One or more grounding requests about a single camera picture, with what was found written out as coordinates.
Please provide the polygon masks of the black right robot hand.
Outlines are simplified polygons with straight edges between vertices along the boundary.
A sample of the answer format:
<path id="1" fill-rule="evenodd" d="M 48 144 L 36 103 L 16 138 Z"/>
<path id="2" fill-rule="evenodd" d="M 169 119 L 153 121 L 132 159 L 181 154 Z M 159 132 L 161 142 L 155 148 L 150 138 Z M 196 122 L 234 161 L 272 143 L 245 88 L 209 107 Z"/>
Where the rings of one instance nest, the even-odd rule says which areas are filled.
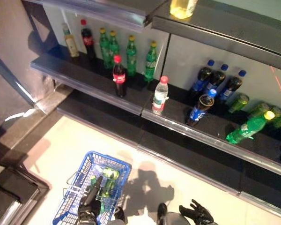
<path id="1" fill-rule="evenodd" d="M 211 216 L 209 211 L 199 204 L 197 201 L 192 199 L 189 208 L 185 208 L 184 206 L 179 206 L 179 212 L 183 216 L 190 218 L 194 221 L 196 225 L 216 225 L 217 223 L 214 221 L 214 218 Z"/>

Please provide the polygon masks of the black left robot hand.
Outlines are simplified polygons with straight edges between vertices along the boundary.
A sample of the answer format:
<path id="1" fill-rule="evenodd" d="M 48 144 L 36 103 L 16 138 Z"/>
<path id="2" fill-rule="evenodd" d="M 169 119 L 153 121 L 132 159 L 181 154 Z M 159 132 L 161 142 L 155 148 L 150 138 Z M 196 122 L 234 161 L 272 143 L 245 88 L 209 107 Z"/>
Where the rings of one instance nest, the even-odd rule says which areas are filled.
<path id="1" fill-rule="evenodd" d="M 76 221 L 77 225 L 97 225 L 97 217 L 100 214 L 101 202 L 96 199 L 101 188 L 103 177 L 99 176 L 94 184 L 91 184 L 80 200 Z"/>

